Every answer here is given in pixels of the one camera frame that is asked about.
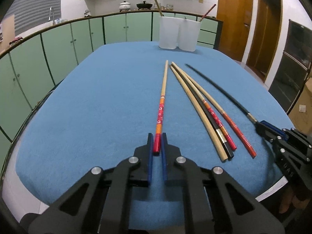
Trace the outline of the person's right hand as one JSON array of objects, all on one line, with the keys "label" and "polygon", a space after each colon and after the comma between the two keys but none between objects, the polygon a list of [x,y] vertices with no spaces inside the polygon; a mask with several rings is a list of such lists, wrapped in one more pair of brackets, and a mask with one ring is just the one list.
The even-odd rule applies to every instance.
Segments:
[{"label": "person's right hand", "polygon": [[300,201],[296,196],[291,187],[287,187],[281,200],[279,213],[286,213],[292,204],[296,209],[304,210],[310,202],[310,199]]}]

